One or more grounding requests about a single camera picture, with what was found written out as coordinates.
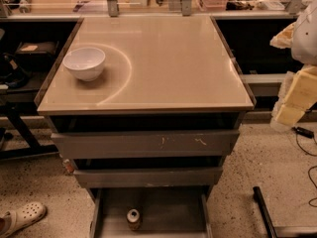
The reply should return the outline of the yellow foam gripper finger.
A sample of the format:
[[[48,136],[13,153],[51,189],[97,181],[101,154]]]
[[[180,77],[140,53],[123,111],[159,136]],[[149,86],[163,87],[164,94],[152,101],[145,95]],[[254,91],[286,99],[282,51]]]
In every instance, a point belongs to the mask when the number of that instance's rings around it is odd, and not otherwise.
[[[274,117],[274,120],[285,126],[294,126],[305,114],[303,110],[282,104]]]
[[[293,77],[283,103],[306,111],[317,102],[317,66],[305,65]]]

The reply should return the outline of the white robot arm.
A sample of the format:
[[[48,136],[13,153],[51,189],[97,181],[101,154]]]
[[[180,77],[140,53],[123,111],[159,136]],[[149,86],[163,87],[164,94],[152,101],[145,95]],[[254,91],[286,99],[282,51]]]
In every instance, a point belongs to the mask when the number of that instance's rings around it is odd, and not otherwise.
[[[317,102],[317,0],[269,44],[279,49],[290,48],[292,58],[303,64],[300,71],[285,78],[272,111],[273,123],[292,127]]]

